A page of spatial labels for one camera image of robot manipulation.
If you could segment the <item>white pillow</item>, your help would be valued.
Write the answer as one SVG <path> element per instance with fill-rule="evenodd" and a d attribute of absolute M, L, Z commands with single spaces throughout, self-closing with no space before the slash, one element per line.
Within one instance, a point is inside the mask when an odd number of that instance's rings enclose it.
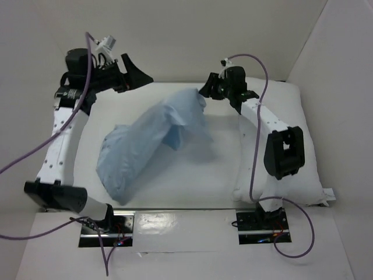
<path fill-rule="evenodd" d="M 290 83 L 248 78 L 249 88 L 265 90 L 261 105 L 249 99 L 239 116 L 241 163 L 235 201 L 261 200 L 266 211 L 281 206 L 281 198 L 301 205 L 327 205 L 336 196 L 323 188 L 317 172 L 300 90 Z"/>

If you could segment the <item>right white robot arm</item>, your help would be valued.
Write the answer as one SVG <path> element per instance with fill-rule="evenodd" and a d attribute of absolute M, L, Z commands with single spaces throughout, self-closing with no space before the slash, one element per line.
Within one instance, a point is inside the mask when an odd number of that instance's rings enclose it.
<path fill-rule="evenodd" d="M 241 66 L 224 67 L 210 73 L 199 94 L 213 100 L 227 99 L 230 106 L 257 128 L 257 138 L 266 137 L 263 163 L 268 175 L 276 180 L 293 176 L 305 165 L 304 134 L 291 127 L 266 106 L 260 96 L 249 90 Z"/>

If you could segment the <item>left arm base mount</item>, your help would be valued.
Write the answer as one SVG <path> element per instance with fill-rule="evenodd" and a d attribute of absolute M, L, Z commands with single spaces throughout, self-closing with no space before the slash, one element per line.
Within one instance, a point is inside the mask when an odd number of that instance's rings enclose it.
<path fill-rule="evenodd" d="M 114 223 L 109 229 L 100 228 L 104 247 L 132 247 L 134 211 L 114 211 Z M 79 248 L 100 247 L 97 230 L 91 222 L 82 222 Z"/>

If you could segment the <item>light blue pillowcase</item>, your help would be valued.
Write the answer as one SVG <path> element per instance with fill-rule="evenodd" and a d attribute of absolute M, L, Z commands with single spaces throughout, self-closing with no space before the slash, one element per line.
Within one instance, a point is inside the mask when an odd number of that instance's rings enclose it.
<path fill-rule="evenodd" d="M 119 203 L 160 145 L 177 151 L 189 136 L 211 141 L 205 98 L 196 88 L 173 93 L 151 106 L 131 125 L 116 125 L 105 136 L 96 172 L 109 196 Z"/>

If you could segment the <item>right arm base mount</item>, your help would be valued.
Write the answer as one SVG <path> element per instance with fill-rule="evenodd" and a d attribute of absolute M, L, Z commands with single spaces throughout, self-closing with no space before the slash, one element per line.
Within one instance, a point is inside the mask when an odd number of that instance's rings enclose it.
<path fill-rule="evenodd" d="M 265 214 L 259 210 L 238 211 L 231 225 L 238 231 L 240 245 L 291 243 L 291 234 L 287 215 L 282 208 L 274 214 Z"/>

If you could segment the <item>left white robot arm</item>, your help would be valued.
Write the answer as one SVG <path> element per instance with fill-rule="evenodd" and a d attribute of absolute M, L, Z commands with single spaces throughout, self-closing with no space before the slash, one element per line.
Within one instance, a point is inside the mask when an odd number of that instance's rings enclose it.
<path fill-rule="evenodd" d="M 121 58 L 126 73 L 120 71 L 117 60 L 98 66 L 87 49 L 68 51 L 65 57 L 68 70 L 54 95 L 53 140 L 36 179 L 24 185 L 24 192 L 40 207 L 86 216 L 103 233 L 110 232 L 117 222 L 114 210 L 110 204 L 89 197 L 85 188 L 75 187 L 73 172 L 80 137 L 96 95 L 108 89 L 122 93 L 153 82 L 128 54 L 122 54 Z"/>

